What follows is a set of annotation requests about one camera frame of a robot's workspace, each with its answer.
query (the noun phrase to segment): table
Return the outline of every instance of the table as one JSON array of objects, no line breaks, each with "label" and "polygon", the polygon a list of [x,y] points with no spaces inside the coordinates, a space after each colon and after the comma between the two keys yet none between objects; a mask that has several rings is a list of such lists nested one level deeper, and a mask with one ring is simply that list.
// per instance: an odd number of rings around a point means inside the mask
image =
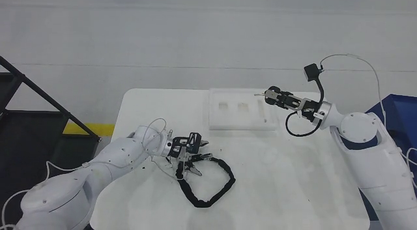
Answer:
[{"label": "table", "polygon": [[[317,93],[295,95],[319,99]],[[209,91],[129,90],[112,140],[163,117],[174,136],[199,132],[210,141],[201,152],[212,152],[230,165],[237,180],[232,189],[211,208],[195,208],[174,179],[146,160],[100,194],[91,218],[94,229],[369,228],[358,188],[328,130],[291,137],[284,127],[289,111],[276,108],[275,132],[210,131],[208,104]],[[312,129],[308,121],[293,118],[293,131]],[[164,158],[155,160],[172,173]],[[207,200],[228,177],[212,162],[196,166],[203,176],[189,173],[187,181],[198,198]]]}]

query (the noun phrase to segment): floor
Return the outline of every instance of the floor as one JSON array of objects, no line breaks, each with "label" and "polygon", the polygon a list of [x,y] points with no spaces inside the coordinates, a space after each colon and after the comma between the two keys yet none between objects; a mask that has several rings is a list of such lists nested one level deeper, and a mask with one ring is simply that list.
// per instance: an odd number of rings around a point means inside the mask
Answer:
[{"label": "floor", "polygon": [[[0,55],[83,122],[104,124],[131,88],[317,91],[302,69],[333,53],[370,61],[383,97],[415,96],[416,37],[417,0],[0,0]],[[341,112],[377,103],[368,66],[324,67]],[[50,109],[28,88],[9,108]]]}]

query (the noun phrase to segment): yellow stripe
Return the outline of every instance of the yellow stripe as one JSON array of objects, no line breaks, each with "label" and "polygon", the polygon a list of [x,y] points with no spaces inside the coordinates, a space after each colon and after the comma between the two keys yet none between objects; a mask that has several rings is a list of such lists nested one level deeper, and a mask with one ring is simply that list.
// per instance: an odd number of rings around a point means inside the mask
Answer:
[{"label": "yellow stripe", "polygon": [[[90,130],[100,137],[109,137],[113,135],[115,130],[114,124],[99,124],[99,123],[86,123],[85,124]],[[64,129],[64,134],[78,134],[78,135],[87,135],[82,128],[80,128],[75,123],[68,123]]]}]

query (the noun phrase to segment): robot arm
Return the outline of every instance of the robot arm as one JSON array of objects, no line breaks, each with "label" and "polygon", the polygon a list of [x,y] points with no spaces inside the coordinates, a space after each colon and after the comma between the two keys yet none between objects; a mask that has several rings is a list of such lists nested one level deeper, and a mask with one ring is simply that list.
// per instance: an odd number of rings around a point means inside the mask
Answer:
[{"label": "robot arm", "polygon": [[[343,115],[334,104],[323,101],[321,94],[319,102],[298,98],[277,87],[269,88],[262,95],[267,104],[300,112],[316,129],[330,128],[347,167],[359,189],[372,204],[384,230],[415,229],[417,199],[412,185],[413,176],[401,156],[401,149],[390,137],[381,120],[374,113]],[[348,149],[342,141],[344,138],[361,144],[375,140],[375,137],[377,144],[363,149]]]},{"label": "robot arm", "polygon": [[111,182],[137,168],[149,156],[178,157],[182,151],[196,154],[201,136],[171,138],[172,131],[158,132],[140,126],[132,137],[111,142],[81,168],[52,177],[29,190],[22,199],[19,230],[82,230],[89,223],[100,192]]}]

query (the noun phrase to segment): black metal frame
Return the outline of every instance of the black metal frame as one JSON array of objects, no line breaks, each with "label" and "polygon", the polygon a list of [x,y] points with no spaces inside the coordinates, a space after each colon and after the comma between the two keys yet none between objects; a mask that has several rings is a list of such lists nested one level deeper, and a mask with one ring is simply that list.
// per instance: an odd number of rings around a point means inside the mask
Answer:
[{"label": "black metal frame", "polygon": [[62,105],[60,105],[56,100],[54,100],[51,96],[49,96],[45,91],[43,91],[38,85],[36,85],[33,81],[31,81],[28,77],[26,77],[25,74],[22,74],[16,67],[14,67],[12,64],[10,64],[6,59],[4,59],[2,56],[0,56],[0,65],[3,66],[6,70],[8,70],[13,76],[14,81],[12,84],[11,89],[7,93],[5,100],[0,102],[0,112],[2,112],[7,104],[12,99],[14,93],[17,91],[18,87],[24,83],[29,88],[34,90],[37,94],[39,94],[43,99],[45,99],[47,102],[49,102],[53,107],[57,108],[61,113],[63,113],[68,119],[73,121],[75,124],[77,124],[80,128],[85,130],[89,135],[93,136],[97,141],[100,141],[101,138],[96,135],[92,130],[90,130],[87,126],[85,126],[80,120],[75,118],[73,114],[71,114],[69,111],[67,111]]}]

